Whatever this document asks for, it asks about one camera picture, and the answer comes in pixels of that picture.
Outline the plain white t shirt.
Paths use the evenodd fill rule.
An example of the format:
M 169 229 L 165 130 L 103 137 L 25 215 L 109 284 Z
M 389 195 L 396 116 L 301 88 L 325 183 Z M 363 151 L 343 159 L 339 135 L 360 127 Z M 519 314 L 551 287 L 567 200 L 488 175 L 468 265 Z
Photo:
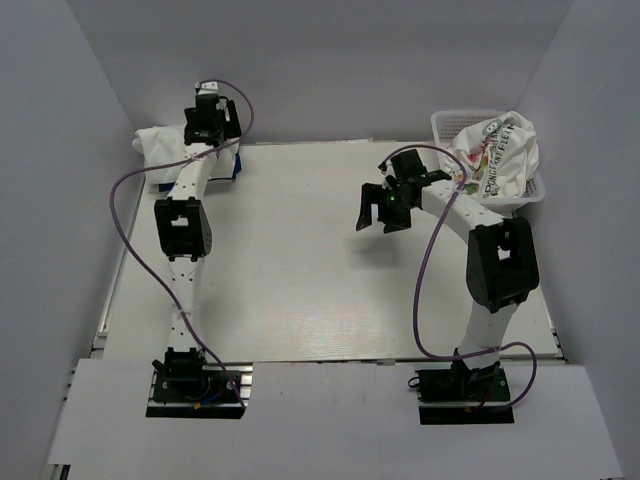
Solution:
M 183 140 L 184 125 L 156 126 L 137 130 L 132 146 L 143 155 L 145 167 L 155 167 L 184 160 L 186 147 Z M 224 158 L 233 160 L 238 150 L 237 145 L 223 150 L 217 154 L 218 161 Z M 176 166 L 148 171 L 145 179 L 150 185 L 170 185 L 176 181 L 180 169 L 181 166 Z

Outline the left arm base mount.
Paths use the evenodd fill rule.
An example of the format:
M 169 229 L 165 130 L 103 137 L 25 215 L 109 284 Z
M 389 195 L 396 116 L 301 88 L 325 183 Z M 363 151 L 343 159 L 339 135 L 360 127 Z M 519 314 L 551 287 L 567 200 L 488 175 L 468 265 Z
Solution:
M 244 407 L 231 381 L 219 369 L 179 377 L 156 372 L 146 407 L 147 418 L 239 420 Z

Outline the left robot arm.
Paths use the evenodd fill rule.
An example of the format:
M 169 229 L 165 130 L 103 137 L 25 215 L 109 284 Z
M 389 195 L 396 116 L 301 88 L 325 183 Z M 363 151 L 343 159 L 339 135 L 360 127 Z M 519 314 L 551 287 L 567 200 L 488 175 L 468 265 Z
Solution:
M 172 306 L 171 333 L 164 361 L 155 367 L 166 385 L 192 399 L 206 396 L 211 374 L 206 354 L 195 337 L 200 330 L 200 283 L 213 234 L 202 203 L 206 184 L 218 163 L 215 148 L 241 134 L 236 112 L 215 82 L 196 87 L 195 105 L 185 110 L 181 167 L 166 198 L 154 204 L 162 252 L 168 260 Z

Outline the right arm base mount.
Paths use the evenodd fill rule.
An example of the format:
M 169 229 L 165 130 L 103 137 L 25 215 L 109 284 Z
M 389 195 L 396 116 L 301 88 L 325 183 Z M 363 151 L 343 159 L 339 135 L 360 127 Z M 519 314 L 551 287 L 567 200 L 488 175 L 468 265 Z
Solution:
M 503 368 L 499 368 L 491 379 L 471 386 L 465 385 L 452 368 L 417 370 L 407 384 L 417 393 L 421 425 L 506 425 L 515 422 Z

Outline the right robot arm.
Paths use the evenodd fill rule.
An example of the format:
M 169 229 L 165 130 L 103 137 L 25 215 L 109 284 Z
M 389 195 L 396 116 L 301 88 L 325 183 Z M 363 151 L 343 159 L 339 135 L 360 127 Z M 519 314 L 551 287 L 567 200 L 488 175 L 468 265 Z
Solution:
M 530 224 L 507 218 L 466 195 L 442 170 L 430 171 L 413 147 L 402 147 L 379 166 L 383 180 L 361 187 L 357 230 L 379 221 L 385 233 L 407 230 L 419 209 L 437 217 L 467 246 L 465 281 L 473 300 L 463 340 L 449 362 L 451 384 L 461 397 L 484 391 L 499 369 L 507 327 L 531 291 L 539 271 Z

